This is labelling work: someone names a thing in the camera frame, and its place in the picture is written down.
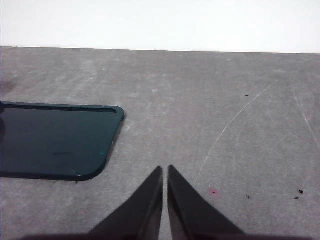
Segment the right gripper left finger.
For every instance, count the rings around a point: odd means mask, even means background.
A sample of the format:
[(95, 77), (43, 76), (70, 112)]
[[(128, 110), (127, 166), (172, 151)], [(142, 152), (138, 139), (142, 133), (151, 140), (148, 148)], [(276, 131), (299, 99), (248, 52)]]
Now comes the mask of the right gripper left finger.
[(163, 169), (158, 166), (132, 196), (90, 235), (158, 235), (163, 209)]

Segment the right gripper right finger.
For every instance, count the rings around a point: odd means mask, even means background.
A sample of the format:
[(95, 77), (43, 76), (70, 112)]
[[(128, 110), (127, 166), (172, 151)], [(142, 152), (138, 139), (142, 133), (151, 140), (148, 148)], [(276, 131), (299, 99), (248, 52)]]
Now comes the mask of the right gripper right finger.
[(173, 166), (168, 167), (169, 214), (175, 214), (186, 235), (244, 235), (239, 227), (211, 206)]

